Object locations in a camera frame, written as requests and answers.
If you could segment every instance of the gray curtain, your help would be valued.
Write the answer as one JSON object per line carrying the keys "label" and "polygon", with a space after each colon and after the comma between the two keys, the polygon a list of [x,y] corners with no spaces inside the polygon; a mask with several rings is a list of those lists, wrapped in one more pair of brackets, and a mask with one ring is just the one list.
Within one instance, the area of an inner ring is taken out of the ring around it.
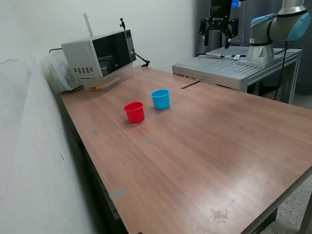
{"label": "gray curtain", "polygon": [[[206,0],[197,0],[197,6],[200,5],[200,2],[205,2],[205,7],[199,8],[201,17],[208,16],[209,14],[209,5],[210,1]],[[238,46],[249,46],[249,39],[250,39],[250,25],[252,19],[267,15],[270,13],[277,13],[282,6],[282,0],[246,0],[241,7],[233,8],[231,17],[232,18],[239,18],[239,35],[232,40],[233,45]],[[312,14],[312,1],[305,1],[305,6],[308,9],[308,12]],[[197,40],[197,52],[201,51],[210,51],[215,48],[218,48],[220,43],[220,37],[211,38],[211,40],[216,40],[210,42],[208,48],[203,47],[203,41],[198,39]],[[312,95],[312,78],[310,78],[311,69],[309,67],[310,63],[310,54],[312,53],[312,46],[309,46],[309,42],[312,40],[312,26],[308,29],[306,35],[299,41],[289,42],[288,48],[292,49],[303,49],[303,57],[301,59],[300,70],[298,74],[298,82],[297,82],[297,89],[296,92],[302,95]],[[278,48],[284,48],[285,42],[283,41],[275,41],[274,46]],[[274,84],[278,82],[277,78],[271,78]]]}

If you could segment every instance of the white wall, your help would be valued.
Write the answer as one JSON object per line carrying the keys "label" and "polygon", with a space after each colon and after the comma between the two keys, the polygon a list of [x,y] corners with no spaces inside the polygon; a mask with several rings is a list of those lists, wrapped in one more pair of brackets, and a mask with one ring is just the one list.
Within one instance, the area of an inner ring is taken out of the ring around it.
{"label": "white wall", "polygon": [[0,233],[97,233],[79,151],[7,0],[0,6]]}
{"label": "white wall", "polygon": [[62,43],[118,31],[123,17],[132,30],[136,52],[151,67],[168,72],[171,65],[195,53],[199,20],[196,4],[207,0],[9,0],[21,21],[37,60]]}

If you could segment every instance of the black cable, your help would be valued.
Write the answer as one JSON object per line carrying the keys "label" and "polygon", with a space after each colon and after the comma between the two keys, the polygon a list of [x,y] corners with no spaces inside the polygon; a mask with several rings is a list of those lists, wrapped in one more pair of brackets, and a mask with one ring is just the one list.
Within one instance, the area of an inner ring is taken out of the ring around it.
{"label": "black cable", "polygon": [[141,67],[148,67],[148,65],[150,65],[150,61],[142,58],[140,55],[138,55],[136,52],[135,52],[135,55],[138,56],[143,62],[145,62],[145,64],[143,64]]}
{"label": "black cable", "polygon": [[57,48],[57,49],[51,49],[49,50],[49,53],[51,53],[51,51],[54,51],[54,50],[62,50],[63,48]]}
{"label": "black cable", "polygon": [[[207,54],[204,54],[204,53],[200,53],[200,54],[197,54],[195,55],[195,57],[197,56],[200,56],[200,55],[207,55]],[[236,55],[220,55],[221,56],[221,59],[225,58],[226,56],[231,56],[232,58],[234,58]]]}
{"label": "black cable", "polygon": [[277,96],[278,90],[279,90],[279,88],[281,86],[282,79],[283,79],[285,59],[286,59],[286,52],[287,52],[287,45],[288,45],[288,41],[286,41],[286,43],[285,43],[283,66],[282,66],[281,76],[279,77],[278,86],[277,86],[277,90],[276,90],[276,93],[275,93],[275,96],[274,96],[274,100],[276,100],[276,96]]}

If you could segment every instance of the metal rod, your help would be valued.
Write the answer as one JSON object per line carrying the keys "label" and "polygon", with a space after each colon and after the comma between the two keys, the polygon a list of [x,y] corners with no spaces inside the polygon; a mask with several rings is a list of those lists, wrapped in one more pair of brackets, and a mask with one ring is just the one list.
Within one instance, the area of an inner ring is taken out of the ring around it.
{"label": "metal rod", "polygon": [[91,26],[90,26],[90,23],[89,23],[89,19],[88,19],[87,13],[83,13],[83,16],[84,16],[84,19],[86,20],[86,24],[87,24],[90,36],[93,37],[93,33],[92,33],[92,29],[91,29]]}
{"label": "metal rod", "polygon": [[295,92],[295,89],[296,89],[297,78],[298,78],[298,72],[299,72],[299,67],[300,67],[300,61],[301,61],[301,60],[299,59],[299,60],[297,61],[297,63],[296,63],[294,75],[293,75],[293,78],[292,78],[292,86],[291,86],[291,92],[290,92],[288,104],[292,104],[292,103],[293,103],[293,96],[294,96],[294,92]]}

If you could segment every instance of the speckled floor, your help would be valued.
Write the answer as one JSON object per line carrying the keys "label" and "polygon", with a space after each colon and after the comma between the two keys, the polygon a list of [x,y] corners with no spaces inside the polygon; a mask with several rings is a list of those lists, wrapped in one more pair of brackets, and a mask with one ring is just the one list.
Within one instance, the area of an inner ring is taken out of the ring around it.
{"label": "speckled floor", "polygon": [[[312,109],[312,96],[295,95],[294,105]],[[312,176],[278,208],[276,221],[261,234],[297,234],[312,192]]]}

